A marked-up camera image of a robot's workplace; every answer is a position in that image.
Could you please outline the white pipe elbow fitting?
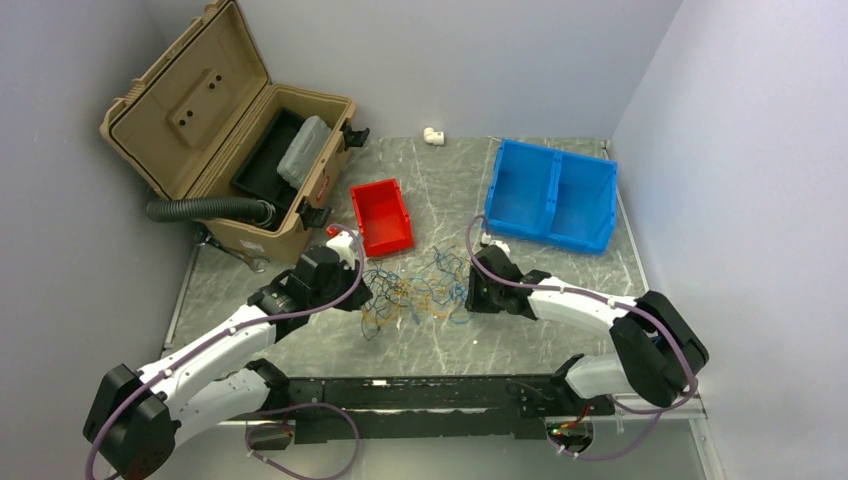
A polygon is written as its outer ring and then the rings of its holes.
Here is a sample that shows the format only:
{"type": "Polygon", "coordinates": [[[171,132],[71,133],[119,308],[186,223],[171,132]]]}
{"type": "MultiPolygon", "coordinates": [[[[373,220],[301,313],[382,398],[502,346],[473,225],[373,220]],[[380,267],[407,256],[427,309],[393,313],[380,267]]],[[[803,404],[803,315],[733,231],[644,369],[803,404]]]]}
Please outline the white pipe elbow fitting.
{"type": "Polygon", "coordinates": [[[445,144],[445,133],[435,130],[433,127],[426,127],[422,132],[423,139],[426,144],[433,146],[442,146],[445,144]]]}

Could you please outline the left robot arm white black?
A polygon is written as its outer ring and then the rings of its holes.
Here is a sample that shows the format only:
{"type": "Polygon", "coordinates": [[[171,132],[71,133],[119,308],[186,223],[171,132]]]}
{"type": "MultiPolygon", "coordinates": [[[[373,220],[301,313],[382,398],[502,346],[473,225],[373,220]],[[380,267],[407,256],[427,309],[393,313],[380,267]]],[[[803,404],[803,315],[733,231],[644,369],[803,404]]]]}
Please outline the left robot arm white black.
{"type": "Polygon", "coordinates": [[[326,310],[356,311],[371,298],[361,242],[340,233],[254,291],[228,318],[183,348],[102,378],[83,426],[84,476],[104,460],[114,479],[146,479],[187,440],[243,414],[272,420],[327,408],[293,392],[290,378],[255,353],[326,310]]]}

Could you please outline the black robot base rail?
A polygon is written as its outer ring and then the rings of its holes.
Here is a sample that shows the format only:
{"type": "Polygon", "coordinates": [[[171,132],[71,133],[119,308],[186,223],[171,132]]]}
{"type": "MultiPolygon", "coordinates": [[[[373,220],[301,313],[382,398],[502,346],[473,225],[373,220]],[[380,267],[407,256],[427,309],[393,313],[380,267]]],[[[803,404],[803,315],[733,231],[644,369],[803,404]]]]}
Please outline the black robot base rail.
{"type": "Polygon", "coordinates": [[[589,425],[615,408],[580,398],[552,374],[289,377],[287,391],[241,420],[287,420],[298,444],[330,440],[510,436],[535,440],[547,426],[589,425]]]}

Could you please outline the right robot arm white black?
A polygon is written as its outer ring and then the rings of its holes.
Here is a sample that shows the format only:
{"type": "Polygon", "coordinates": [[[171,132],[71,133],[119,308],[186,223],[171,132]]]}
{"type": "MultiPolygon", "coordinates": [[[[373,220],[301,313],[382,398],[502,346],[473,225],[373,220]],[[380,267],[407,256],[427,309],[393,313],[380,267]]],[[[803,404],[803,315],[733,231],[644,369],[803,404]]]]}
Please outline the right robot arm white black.
{"type": "Polygon", "coordinates": [[[610,352],[577,354],[552,375],[551,401],[560,413],[574,415],[589,399],[620,394],[634,394],[658,412],[697,391],[709,353],[662,293],[608,296],[545,271],[524,273],[497,242],[471,262],[467,310],[556,322],[611,342],[610,352]]]}

